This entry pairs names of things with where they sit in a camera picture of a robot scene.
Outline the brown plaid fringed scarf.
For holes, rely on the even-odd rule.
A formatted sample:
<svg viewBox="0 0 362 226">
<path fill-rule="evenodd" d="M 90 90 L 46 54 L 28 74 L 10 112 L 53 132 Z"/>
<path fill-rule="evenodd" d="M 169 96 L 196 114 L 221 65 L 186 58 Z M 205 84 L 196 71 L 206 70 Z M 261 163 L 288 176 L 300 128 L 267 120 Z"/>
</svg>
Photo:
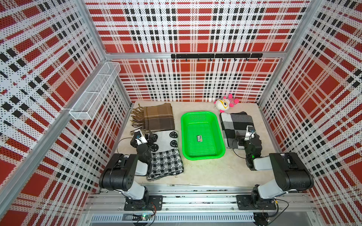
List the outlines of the brown plaid fringed scarf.
<svg viewBox="0 0 362 226">
<path fill-rule="evenodd" d="M 173 109 L 170 103 L 157 106 L 138 106 L 131 112 L 131 123 L 136 130 L 143 132 L 169 131 L 175 130 Z"/>
</svg>

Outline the black white smiley scarf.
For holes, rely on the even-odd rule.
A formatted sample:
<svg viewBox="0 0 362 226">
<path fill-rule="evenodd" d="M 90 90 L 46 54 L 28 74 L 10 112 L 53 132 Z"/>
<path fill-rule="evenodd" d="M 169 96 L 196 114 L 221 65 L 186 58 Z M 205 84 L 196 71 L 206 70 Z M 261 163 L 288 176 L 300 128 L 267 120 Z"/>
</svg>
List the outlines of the black white smiley scarf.
<svg viewBox="0 0 362 226">
<path fill-rule="evenodd" d="M 184 166 L 178 148 L 178 132 L 157 131 L 154 135 L 156 142 L 150 146 L 152 167 L 147 180 L 155 181 L 183 173 Z"/>
</svg>

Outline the grey black checked scarf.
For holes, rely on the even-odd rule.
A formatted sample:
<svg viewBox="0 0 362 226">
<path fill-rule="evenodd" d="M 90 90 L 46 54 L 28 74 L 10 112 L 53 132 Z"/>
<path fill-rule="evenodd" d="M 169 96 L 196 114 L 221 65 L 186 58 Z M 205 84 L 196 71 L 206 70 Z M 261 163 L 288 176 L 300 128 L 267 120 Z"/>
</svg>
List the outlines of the grey black checked scarf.
<svg viewBox="0 0 362 226">
<path fill-rule="evenodd" d="M 220 120 L 226 148 L 241 149 L 238 138 L 245 137 L 248 125 L 254 126 L 252 117 L 246 112 L 220 113 Z"/>
</svg>

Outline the green plastic basket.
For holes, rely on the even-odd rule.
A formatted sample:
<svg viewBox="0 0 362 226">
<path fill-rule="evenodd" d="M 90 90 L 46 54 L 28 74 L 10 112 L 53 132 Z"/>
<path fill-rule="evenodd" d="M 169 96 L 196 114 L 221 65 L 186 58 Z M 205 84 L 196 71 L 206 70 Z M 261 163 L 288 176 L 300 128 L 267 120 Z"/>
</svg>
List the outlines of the green plastic basket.
<svg viewBox="0 0 362 226">
<path fill-rule="evenodd" d="M 191 161 L 218 159 L 225 155 L 225 144 L 217 116 L 212 112 L 190 112 L 181 117 L 182 151 Z"/>
</svg>

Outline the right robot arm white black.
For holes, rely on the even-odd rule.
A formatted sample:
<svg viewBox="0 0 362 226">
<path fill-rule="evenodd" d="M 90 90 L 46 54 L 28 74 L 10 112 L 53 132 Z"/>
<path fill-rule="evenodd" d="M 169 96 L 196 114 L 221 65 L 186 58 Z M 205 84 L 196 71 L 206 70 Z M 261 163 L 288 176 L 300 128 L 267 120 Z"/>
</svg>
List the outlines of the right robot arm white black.
<svg viewBox="0 0 362 226">
<path fill-rule="evenodd" d="M 246 154 L 246 165 L 251 171 L 273 171 L 274 178 L 256 185 L 251 193 L 255 202 L 271 200 L 288 192 L 305 191 L 314 186 L 314 179 L 296 153 L 271 153 L 261 156 L 262 142 L 257 134 L 237 138 Z"/>
</svg>

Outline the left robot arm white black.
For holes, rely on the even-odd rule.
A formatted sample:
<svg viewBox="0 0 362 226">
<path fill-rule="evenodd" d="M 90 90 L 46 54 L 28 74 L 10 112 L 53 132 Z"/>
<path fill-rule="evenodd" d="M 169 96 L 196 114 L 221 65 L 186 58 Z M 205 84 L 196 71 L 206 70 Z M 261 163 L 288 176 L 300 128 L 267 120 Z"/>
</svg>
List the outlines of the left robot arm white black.
<svg viewBox="0 0 362 226">
<path fill-rule="evenodd" d="M 147 188 L 136 182 L 134 178 L 151 174 L 153 157 L 150 147 L 156 141 L 157 138 L 152 132 L 145 136 L 141 131 L 134 132 L 130 144 L 136 148 L 137 153 L 113 154 L 100 176 L 100 188 L 118 191 L 131 201 L 148 202 Z"/>
</svg>

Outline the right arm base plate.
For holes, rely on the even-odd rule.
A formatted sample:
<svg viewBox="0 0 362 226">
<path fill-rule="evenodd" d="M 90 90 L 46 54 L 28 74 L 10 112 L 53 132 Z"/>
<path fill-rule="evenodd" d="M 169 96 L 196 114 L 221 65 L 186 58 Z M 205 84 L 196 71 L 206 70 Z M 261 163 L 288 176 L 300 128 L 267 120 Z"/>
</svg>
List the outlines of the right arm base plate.
<svg viewBox="0 0 362 226">
<path fill-rule="evenodd" d="M 277 210 L 273 199 L 261 199 L 252 195 L 237 195 L 236 200 L 239 210 Z"/>
</svg>

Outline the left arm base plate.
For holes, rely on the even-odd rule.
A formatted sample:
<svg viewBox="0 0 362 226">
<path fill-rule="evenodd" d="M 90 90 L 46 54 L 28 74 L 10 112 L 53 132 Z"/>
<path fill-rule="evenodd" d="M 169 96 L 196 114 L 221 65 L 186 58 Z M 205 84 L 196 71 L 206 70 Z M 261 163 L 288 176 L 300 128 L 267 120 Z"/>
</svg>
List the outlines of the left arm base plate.
<svg viewBox="0 0 362 226">
<path fill-rule="evenodd" d="M 145 196 L 141 200 L 131 200 L 130 198 L 127 198 L 123 209 L 125 211 L 141 211 L 149 209 L 160 211 L 163 206 L 163 198 L 162 195 Z"/>
</svg>

